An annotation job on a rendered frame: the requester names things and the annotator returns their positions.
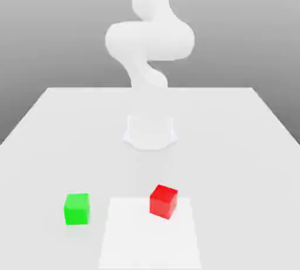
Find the small red cube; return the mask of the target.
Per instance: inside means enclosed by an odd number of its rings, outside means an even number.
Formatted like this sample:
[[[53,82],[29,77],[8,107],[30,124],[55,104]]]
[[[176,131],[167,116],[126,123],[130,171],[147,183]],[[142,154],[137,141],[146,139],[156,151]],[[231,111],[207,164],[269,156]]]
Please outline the small red cube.
[[[170,219],[178,202],[176,189],[158,184],[149,197],[149,212],[164,219]]]

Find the small green cube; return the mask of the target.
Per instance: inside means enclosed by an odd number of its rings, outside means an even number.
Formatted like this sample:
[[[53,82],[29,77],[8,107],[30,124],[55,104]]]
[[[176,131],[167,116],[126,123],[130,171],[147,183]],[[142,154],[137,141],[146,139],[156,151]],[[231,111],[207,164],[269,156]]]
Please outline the small green cube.
[[[89,194],[67,194],[63,211],[66,225],[87,225],[90,216]]]

